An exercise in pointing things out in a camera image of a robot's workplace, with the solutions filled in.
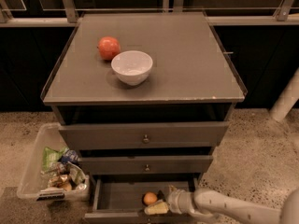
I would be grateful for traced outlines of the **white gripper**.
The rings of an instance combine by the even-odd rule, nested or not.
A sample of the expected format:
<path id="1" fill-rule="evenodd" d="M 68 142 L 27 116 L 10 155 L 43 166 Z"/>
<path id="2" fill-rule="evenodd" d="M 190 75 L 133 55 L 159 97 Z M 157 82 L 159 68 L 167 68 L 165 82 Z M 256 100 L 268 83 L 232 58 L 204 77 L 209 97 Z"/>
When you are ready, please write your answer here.
<path id="1" fill-rule="evenodd" d="M 193 204 L 193 193 L 184 189 L 177 189 L 175 186 L 169 186 L 169 193 L 165 197 L 164 193 L 157 192 L 157 201 L 144 209 L 146 215 L 166 214 L 169 210 L 175 214 L 193 214 L 195 205 Z"/>

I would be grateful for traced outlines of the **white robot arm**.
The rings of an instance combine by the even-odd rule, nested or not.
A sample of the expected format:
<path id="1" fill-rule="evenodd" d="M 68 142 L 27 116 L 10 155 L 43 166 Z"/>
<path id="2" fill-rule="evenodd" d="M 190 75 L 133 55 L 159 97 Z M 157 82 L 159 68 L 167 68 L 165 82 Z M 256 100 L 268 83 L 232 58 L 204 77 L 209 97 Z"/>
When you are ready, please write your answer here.
<path id="1" fill-rule="evenodd" d="M 148 214 L 218 216 L 241 224 L 299 224 L 298 76 L 268 110 L 235 111 L 215 161 L 193 192 L 175 187 Z"/>

